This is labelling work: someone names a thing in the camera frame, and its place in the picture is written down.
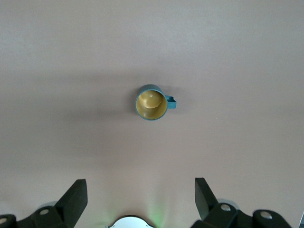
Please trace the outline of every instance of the blue mug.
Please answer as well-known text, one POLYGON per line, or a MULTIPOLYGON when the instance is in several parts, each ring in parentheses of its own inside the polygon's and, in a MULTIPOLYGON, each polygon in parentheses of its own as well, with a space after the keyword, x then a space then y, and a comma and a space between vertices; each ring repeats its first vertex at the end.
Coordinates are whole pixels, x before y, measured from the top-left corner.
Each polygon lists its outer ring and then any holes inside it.
POLYGON ((135 101, 138 115, 145 120, 158 120, 168 109, 176 108, 176 101, 172 96, 163 94, 156 85, 144 85, 140 88, 135 101))

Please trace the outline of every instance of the screw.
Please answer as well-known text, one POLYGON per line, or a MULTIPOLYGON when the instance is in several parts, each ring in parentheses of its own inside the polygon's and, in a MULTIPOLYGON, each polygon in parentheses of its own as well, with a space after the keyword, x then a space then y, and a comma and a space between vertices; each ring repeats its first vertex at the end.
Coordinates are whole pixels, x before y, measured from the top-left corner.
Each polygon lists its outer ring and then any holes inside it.
POLYGON ((222 204, 222 206, 220 206, 220 208, 222 208, 222 210, 224 210, 224 211, 231 211, 231 208, 227 204, 222 204))
POLYGON ((4 218, 0 218, 0 224, 5 223, 7 220, 8 220, 8 219, 7 219, 6 217, 4 217, 4 218))
POLYGON ((48 214, 48 212, 49 212, 49 210, 48 209, 44 209, 44 210, 42 210, 42 211, 40 211, 40 215, 46 215, 46 214, 48 214))
POLYGON ((261 216, 265 219, 272 219, 271 214, 269 214, 267 211, 261 211, 261 216))

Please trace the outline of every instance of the table surface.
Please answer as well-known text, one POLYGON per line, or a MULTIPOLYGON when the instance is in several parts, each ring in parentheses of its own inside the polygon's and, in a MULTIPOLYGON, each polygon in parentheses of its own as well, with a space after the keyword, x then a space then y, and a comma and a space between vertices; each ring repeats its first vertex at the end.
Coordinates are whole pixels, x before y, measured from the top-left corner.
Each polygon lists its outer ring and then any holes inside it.
POLYGON ((245 213, 304 209, 303 1, 0 3, 0 214, 86 178, 76 228, 199 219, 194 179, 245 213), (136 115, 142 85, 177 108, 136 115))

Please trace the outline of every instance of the mug handle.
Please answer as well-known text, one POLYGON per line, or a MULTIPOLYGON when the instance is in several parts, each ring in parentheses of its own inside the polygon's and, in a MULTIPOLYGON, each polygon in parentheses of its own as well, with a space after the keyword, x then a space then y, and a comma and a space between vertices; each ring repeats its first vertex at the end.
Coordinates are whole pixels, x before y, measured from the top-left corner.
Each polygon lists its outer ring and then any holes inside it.
POLYGON ((165 95, 165 98, 167 99, 168 102, 168 109, 174 109, 176 108, 176 101, 174 100, 173 96, 167 96, 165 95))

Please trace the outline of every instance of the cup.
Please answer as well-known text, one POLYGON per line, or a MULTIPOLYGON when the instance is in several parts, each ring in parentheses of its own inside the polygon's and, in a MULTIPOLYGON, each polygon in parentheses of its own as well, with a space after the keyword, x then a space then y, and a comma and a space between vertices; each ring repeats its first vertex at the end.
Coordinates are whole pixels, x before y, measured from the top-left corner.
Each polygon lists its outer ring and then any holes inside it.
POLYGON ((145 120, 158 120, 168 109, 176 108, 176 101, 172 96, 164 95, 156 85, 144 85, 140 88, 135 101, 138 115, 145 120))

